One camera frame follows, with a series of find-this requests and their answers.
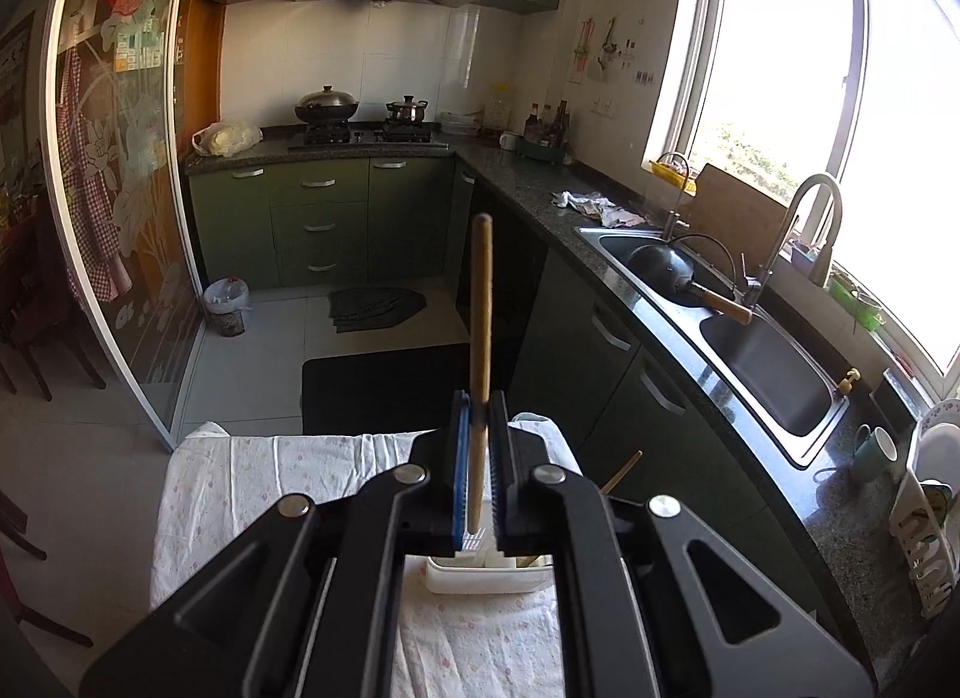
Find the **wooden chopstick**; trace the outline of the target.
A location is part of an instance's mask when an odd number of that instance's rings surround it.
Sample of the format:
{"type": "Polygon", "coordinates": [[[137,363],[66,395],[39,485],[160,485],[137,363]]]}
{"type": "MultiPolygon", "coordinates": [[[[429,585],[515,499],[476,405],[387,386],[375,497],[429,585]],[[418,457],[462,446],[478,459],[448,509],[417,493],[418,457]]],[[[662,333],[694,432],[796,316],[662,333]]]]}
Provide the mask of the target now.
{"type": "Polygon", "coordinates": [[[472,224],[470,286],[470,420],[467,531],[475,534],[482,519],[483,480],[487,464],[488,403],[493,321],[493,221],[478,214],[472,224]]]}
{"type": "Polygon", "coordinates": [[[608,479],[604,485],[602,485],[602,494],[608,495],[610,492],[612,492],[612,490],[617,489],[617,485],[619,485],[619,483],[622,482],[622,480],[628,476],[633,469],[635,469],[636,464],[643,459],[643,455],[643,450],[635,451],[635,453],[633,453],[633,455],[631,455],[630,458],[625,461],[625,464],[623,464],[623,466],[620,467],[620,469],[613,474],[613,476],[610,477],[610,479],[608,479]]]}

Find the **white plastic utensil holder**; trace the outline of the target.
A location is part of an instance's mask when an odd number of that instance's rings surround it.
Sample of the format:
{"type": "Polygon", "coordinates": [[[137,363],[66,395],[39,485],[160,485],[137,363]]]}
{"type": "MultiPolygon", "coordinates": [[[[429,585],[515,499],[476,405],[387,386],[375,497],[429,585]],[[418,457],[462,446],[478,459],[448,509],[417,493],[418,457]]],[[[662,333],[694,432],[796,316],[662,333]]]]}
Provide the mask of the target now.
{"type": "Polygon", "coordinates": [[[548,556],[527,563],[496,547],[491,501],[485,498],[477,531],[464,534],[453,556],[428,556],[423,583],[439,595],[532,594],[553,584],[553,567],[548,556]]]}

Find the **green lower cabinets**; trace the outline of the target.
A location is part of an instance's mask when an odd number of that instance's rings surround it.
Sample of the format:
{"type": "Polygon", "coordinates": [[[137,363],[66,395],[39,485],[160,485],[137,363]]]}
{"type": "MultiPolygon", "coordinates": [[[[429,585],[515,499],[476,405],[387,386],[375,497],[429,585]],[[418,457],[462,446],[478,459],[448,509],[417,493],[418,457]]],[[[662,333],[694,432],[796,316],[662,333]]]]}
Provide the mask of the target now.
{"type": "Polygon", "coordinates": [[[244,334],[206,336],[185,423],[345,422],[343,399],[304,375],[311,360],[371,373],[391,350],[427,349],[439,386],[455,388],[467,370],[469,224],[483,212],[491,381],[511,411],[553,420],[593,479],[643,450],[623,498],[674,495],[878,664],[898,630],[878,617],[875,519],[841,471],[856,405],[811,466],[793,466],[697,348],[579,235],[583,217],[553,204],[585,188],[581,172],[489,149],[197,173],[197,255],[210,278],[247,282],[254,308],[244,334]],[[363,285],[413,288],[427,308],[391,329],[338,334],[327,295],[363,285]]]}

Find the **dark floor mat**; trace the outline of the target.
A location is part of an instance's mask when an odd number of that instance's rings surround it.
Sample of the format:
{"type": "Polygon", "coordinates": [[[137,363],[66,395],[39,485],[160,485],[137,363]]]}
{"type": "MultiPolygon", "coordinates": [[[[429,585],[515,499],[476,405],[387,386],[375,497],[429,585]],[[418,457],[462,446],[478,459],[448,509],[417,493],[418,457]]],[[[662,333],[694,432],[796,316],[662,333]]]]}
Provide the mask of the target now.
{"type": "Polygon", "coordinates": [[[391,329],[427,308],[427,297],[421,292],[395,285],[341,288],[327,299],[329,318],[338,334],[391,329]]]}

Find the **crumpled dish rag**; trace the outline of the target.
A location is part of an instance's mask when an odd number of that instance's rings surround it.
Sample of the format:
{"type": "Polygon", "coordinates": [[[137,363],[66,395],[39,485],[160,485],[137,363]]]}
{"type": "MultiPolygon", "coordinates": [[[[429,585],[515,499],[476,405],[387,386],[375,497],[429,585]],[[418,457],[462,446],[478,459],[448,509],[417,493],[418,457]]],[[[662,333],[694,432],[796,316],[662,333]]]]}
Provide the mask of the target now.
{"type": "Polygon", "coordinates": [[[638,228],[646,224],[643,216],[613,203],[599,191],[587,194],[560,191],[553,194],[553,204],[558,209],[576,210],[581,216],[599,222],[605,228],[638,228]]]}

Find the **small trash bin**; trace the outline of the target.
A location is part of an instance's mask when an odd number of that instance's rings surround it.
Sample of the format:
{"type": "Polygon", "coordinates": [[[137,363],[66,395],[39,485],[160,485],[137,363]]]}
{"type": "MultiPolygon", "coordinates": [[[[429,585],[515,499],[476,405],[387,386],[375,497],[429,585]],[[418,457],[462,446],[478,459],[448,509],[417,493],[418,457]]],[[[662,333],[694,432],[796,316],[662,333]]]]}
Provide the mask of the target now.
{"type": "Polygon", "coordinates": [[[203,292],[203,308],[213,329],[224,338],[235,338],[247,329],[251,292],[241,278],[212,282],[203,292]]]}

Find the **floral white tablecloth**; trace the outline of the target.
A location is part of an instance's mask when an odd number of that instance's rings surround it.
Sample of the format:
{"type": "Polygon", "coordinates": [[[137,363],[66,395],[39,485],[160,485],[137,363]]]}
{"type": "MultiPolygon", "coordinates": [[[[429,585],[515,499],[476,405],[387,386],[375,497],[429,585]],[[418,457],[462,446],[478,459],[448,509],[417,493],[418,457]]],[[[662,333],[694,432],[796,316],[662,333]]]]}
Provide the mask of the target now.
{"type": "MultiPolygon", "coordinates": [[[[149,605],[158,607],[290,494],[358,492],[409,457],[414,434],[235,437],[208,422],[172,453],[158,512],[149,605]]],[[[555,589],[438,595],[425,560],[405,563],[392,664],[395,696],[562,696],[555,589]]]]}

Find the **small steel faucet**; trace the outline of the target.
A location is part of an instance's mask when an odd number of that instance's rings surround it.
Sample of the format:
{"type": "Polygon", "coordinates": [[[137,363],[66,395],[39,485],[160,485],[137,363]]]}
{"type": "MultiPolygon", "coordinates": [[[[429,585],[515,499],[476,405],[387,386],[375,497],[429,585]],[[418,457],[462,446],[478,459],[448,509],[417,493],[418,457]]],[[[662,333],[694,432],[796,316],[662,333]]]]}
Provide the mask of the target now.
{"type": "Polygon", "coordinates": [[[664,240],[670,242],[674,239],[677,224],[680,222],[680,205],[683,198],[688,196],[688,188],[695,183],[695,180],[690,173],[688,159],[680,152],[667,151],[659,155],[658,159],[652,162],[651,170],[656,177],[675,188],[675,198],[667,212],[664,225],[664,240]]]}

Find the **condiment bottles rack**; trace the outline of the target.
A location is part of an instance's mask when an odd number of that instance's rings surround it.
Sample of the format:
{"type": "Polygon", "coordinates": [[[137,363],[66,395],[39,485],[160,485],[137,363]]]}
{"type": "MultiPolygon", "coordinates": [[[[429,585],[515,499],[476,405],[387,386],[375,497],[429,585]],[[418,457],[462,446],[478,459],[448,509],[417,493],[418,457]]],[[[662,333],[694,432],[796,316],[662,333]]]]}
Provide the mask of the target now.
{"type": "Polygon", "coordinates": [[[568,136],[571,127],[568,100],[560,100],[556,109],[544,108],[544,115],[534,120],[527,117],[523,139],[517,144],[517,154],[551,166],[569,161],[568,136]]]}

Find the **steel pot on stove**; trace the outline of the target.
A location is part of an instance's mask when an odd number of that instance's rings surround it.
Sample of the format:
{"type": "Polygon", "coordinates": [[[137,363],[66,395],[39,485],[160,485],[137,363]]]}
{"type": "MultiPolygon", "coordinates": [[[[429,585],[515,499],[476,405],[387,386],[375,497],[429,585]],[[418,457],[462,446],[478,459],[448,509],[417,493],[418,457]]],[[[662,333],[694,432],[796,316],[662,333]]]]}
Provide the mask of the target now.
{"type": "Polygon", "coordinates": [[[387,102],[386,109],[393,122],[423,122],[427,113],[427,99],[416,100],[412,94],[405,94],[402,100],[387,102]]]}

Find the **gas stove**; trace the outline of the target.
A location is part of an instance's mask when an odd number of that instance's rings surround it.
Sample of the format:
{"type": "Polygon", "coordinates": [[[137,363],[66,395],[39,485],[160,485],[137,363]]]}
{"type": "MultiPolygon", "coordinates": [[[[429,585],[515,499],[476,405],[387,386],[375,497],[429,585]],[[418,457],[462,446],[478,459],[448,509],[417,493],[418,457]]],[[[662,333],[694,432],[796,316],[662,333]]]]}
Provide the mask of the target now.
{"type": "Polygon", "coordinates": [[[308,125],[291,141],[290,151],[311,149],[448,149],[449,144],[436,136],[425,122],[350,123],[329,122],[308,125]]]}

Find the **stainless double sink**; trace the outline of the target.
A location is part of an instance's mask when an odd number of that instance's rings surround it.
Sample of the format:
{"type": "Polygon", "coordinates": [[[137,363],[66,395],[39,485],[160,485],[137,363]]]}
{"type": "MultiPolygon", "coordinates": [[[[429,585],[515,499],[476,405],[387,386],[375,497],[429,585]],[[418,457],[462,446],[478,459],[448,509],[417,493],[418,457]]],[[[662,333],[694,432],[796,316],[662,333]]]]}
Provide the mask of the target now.
{"type": "MultiPolygon", "coordinates": [[[[850,405],[814,357],[758,308],[743,326],[693,300],[672,302],[647,287],[631,274],[626,258],[643,243],[662,242],[658,232],[581,227],[578,233],[697,348],[715,377],[757,417],[786,459],[799,469],[811,466],[850,405]]],[[[693,267],[695,281],[731,299],[726,279],[708,263],[680,243],[669,246],[693,267]]]]}

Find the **black wok with lid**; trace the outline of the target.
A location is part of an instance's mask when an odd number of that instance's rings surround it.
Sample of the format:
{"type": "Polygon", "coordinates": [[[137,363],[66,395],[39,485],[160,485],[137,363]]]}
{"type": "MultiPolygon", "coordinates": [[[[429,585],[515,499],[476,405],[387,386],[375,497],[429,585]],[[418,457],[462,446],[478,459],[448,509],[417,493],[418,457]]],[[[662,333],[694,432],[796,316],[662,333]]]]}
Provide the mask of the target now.
{"type": "Polygon", "coordinates": [[[348,92],[336,91],[325,84],[319,92],[304,95],[296,102],[295,115],[300,122],[319,125],[320,122],[348,122],[358,110],[358,100],[348,92]]]}

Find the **wooden cutting board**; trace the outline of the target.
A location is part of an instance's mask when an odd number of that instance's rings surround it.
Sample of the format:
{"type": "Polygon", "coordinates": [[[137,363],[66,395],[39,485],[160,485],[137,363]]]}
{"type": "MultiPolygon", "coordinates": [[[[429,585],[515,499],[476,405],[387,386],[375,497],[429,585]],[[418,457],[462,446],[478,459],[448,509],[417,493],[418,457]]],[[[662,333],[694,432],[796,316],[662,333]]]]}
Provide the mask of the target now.
{"type": "Polygon", "coordinates": [[[758,276],[770,258],[788,208],[773,196],[731,173],[706,164],[697,177],[697,194],[682,210],[692,232],[715,237],[758,276]]]}

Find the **white plastic bag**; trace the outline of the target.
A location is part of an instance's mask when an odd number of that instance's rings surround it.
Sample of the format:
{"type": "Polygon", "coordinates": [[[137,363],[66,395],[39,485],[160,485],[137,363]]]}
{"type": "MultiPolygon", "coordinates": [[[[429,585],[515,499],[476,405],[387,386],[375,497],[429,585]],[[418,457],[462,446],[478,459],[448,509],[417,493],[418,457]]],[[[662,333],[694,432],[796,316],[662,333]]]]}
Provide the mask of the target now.
{"type": "Polygon", "coordinates": [[[217,122],[192,136],[192,148],[202,157],[235,157],[263,139],[259,127],[245,122],[217,122]]]}

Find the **green mug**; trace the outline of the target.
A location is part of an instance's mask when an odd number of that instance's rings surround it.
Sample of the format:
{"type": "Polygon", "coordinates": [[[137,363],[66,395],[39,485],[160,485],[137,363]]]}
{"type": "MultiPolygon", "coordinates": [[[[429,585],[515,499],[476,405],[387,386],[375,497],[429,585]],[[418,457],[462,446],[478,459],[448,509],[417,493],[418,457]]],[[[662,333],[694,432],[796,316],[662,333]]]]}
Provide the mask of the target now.
{"type": "Polygon", "coordinates": [[[895,440],[884,427],[862,423],[856,432],[856,449],[850,462],[850,476],[857,485],[866,485],[888,471],[898,459],[895,440]]]}

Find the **red checkered apron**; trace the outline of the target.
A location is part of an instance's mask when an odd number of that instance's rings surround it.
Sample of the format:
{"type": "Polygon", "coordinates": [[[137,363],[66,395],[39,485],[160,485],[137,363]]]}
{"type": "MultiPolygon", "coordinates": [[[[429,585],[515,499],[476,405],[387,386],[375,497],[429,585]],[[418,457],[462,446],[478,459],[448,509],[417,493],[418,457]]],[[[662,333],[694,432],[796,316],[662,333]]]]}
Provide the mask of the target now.
{"type": "Polygon", "coordinates": [[[99,303],[119,299],[132,288],[121,256],[119,227],[114,224],[116,173],[110,162],[117,149],[110,128],[91,122],[82,112],[82,60],[68,49],[57,92],[57,138],[68,212],[83,267],[99,303]]]}

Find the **glass sliding door with flowers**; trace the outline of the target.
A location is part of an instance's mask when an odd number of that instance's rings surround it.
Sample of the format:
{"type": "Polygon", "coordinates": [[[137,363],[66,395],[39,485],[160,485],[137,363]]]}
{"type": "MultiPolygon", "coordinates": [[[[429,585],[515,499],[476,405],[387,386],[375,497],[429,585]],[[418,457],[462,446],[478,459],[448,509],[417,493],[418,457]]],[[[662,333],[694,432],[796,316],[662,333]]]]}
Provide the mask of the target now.
{"type": "Polygon", "coordinates": [[[179,186],[180,15],[181,0],[49,0],[39,76],[47,193],[71,293],[166,450],[178,444],[182,390],[202,329],[179,186]],[[55,105],[68,49],[82,60],[82,112],[110,128],[117,149],[110,194],[132,288],[110,303],[96,300],[86,276],[60,170],[55,105]]]}

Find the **white dish rack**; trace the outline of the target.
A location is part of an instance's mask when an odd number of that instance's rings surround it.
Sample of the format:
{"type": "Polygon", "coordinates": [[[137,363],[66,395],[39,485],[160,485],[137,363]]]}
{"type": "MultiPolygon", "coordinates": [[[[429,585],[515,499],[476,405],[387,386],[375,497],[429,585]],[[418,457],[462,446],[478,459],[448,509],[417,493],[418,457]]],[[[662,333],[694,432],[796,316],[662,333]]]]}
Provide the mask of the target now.
{"type": "Polygon", "coordinates": [[[932,618],[958,588],[958,399],[929,409],[914,427],[889,516],[908,578],[932,618]]]}

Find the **dark wooden chair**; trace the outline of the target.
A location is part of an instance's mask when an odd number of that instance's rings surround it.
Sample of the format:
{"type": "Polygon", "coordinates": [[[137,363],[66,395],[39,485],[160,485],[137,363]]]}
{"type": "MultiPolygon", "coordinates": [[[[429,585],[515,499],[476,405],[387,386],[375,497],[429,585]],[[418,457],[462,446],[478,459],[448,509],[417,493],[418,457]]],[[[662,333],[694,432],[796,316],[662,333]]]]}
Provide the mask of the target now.
{"type": "Polygon", "coordinates": [[[78,305],[70,290],[64,255],[50,210],[38,210],[2,237],[2,341],[25,362],[41,395],[52,391],[32,349],[60,341],[94,388],[106,388],[76,336],[78,305]]]}

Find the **window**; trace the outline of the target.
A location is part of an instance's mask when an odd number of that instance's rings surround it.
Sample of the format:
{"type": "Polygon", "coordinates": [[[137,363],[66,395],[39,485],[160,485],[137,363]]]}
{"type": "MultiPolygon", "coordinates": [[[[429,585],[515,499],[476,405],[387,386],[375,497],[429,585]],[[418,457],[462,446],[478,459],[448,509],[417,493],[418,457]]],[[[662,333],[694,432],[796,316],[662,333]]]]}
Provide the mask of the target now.
{"type": "Polygon", "coordinates": [[[680,0],[664,141],[794,211],[854,321],[958,389],[958,0],[680,0]]]}

